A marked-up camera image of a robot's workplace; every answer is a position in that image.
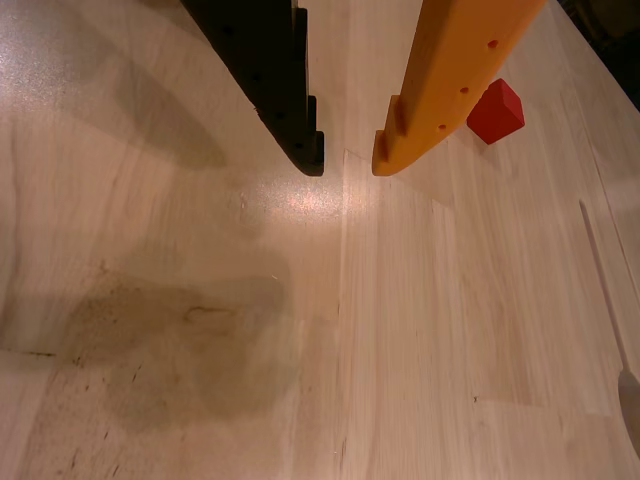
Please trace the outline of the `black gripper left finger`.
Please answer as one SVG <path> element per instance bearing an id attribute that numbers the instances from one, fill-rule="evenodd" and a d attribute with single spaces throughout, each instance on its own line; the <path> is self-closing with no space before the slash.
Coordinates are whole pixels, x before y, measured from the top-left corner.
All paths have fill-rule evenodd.
<path id="1" fill-rule="evenodd" d="M 295 1 L 182 3 L 291 163 L 324 173 L 324 133 L 309 93 L 308 11 Z"/>

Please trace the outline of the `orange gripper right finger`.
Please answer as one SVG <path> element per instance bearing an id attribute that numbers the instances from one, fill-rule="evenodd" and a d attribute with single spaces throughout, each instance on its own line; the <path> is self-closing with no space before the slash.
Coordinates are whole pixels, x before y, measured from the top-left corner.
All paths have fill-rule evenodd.
<path id="1" fill-rule="evenodd" d="M 424 1 L 401 92 L 376 132 L 372 173 L 416 162 L 466 120 L 542 1 Z"/>

